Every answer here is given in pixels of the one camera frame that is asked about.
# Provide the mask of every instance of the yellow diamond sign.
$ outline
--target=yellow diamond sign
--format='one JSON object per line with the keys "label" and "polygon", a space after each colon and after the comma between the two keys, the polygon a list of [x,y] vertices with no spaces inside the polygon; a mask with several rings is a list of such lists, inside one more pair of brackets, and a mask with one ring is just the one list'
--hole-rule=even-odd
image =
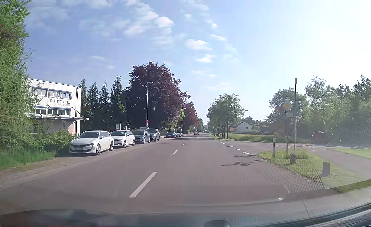
{"label": "yellow diamond sign", "polygon": [[282,105],[282,107],[284,107],[284,109],[285,109],[286,111],[289,111],[289,110],[292,108],[292,105],[289,103],[289,101],[286,101],[286,102]]}

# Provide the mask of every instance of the white car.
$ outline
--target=white car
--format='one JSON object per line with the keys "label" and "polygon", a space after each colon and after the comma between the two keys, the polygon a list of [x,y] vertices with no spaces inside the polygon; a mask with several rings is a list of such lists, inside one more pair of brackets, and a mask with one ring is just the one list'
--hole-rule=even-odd
{"label": "white car", "polygon": [[135,136],[129,130],[116,130],[111,132],[114,139],[114,146],[127,147],[128,144],[135,146]]}
{"label": "white car", "polygon": [[114,148],[114,139],[107,131],[86,131],[77,139],[69,143],[70,153],[93,153],[99,155],[103,151],[112,151]]}

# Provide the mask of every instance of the company sign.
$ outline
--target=company sign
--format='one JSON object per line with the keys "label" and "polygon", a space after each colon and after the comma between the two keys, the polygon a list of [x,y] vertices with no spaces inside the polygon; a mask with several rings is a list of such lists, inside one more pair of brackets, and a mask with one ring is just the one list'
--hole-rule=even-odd
{"label": "company sign", "polygon": [[50,99],[49,102],[55,103],[57,106],[70,106],[69,100]]}

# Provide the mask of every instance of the windshield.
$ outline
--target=windshield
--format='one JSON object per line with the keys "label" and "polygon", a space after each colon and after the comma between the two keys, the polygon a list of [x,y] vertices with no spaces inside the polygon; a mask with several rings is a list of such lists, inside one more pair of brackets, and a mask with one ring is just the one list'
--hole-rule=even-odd
{"label": "windshield", "polygon": [[135,130],[135,131],[133,131],[133,134],[134,134],[134,135],[144,135],[144,134],[145,134],[145,131],[142,131],[142,130]]}
{"label": "windshield", "polygon": [[125,131],[113,131],[112,136],[125,136]]}
{"label": "windshield", "polygon": [[370,202],[371,0],[0,0],[0,214]]}
{"label": "windshield", "polygon": [[98,138],[98,137],[99,137],[98,132],[84,132],[78,138],[79,139],[84,139],[84,138],[95,139],[95,138]]}

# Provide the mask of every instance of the white building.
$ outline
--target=white building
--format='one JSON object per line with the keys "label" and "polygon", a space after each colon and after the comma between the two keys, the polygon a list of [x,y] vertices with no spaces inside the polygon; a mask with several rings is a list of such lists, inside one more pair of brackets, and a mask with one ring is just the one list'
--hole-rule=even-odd
{"label": "white building", "polygon": [[67,129],[74,135],[80,134],[82,88],[44,80],[30,79],[34,94],[41,99],[32,112],[37,119],[44,119],[44,130],[55,132]]}
{"label": "white building", "polygon": [[238,132],[248,132],[248,131],[251,131],[251,130],[253,130],[253,126],[249,125],[245,121],[240,123],[236,128],[236,131],[238,131]]}

